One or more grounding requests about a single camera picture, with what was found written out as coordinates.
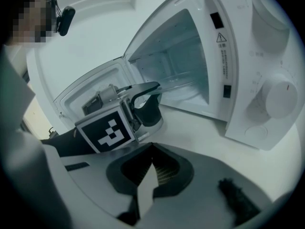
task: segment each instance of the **warning label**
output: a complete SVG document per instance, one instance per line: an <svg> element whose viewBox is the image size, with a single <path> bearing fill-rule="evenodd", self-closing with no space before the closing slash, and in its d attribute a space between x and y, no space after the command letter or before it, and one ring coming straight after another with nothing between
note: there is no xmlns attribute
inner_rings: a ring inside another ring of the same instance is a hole
<svg viewBox="0 0 305 229"><path fill-rule="evenodd" d="M222 57L222 65L223 65L223 76L228 80L228 59L227 59L227 51L221 50Z"/></svg>
<svg viewBox="0 0 305 229"><path fill-rule="evenodd" d="M216 42L226 42L226 38L221 33L218 33L217 41Z"/></svg>

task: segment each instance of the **warning triangle symbol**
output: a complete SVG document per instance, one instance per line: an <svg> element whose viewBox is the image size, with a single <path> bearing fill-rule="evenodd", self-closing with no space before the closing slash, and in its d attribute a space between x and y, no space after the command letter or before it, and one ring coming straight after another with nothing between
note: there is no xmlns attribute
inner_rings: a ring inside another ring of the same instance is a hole
<svg viewBox="0 0 305 229"><path fill-rule="evenodd" d="M218 33L217 41L216 42L226 42L227 40L224 38L224 36L220 33Z"/></svg>

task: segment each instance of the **round button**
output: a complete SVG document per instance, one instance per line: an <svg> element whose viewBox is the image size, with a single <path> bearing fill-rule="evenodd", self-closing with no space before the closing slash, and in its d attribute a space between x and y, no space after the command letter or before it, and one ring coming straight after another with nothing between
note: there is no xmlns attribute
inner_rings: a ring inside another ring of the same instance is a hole
<svg viewBox="0 0 305 229"><path fill-rule="evenodd" d="M252 126L248 128L244 135L251 140L263 140L267 137L268 131L263 125Z"/></svg>
<svg viewBox="0 0 305 229"><path fill-rule="evenodd" d="M275 74L267 79L262 88L265 108L272 118L284 118L295 109L297 89L284 75Z"/></svg>

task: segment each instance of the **headset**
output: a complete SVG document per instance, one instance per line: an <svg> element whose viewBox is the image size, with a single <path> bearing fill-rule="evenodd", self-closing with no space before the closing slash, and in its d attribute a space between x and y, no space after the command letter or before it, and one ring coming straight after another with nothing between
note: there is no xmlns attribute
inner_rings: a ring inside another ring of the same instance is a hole
<svg viewBox="0 0 305 229"><path fill-rule="evenodd" d="M58 14L56 18L55 32L58 32L60 36L65 36L68 33L72 19L75 15L75 9L71 6L67 6L64 8L63 12L61 12L57 0L50 1L52 7L55 8L55 13Z"/></svg>

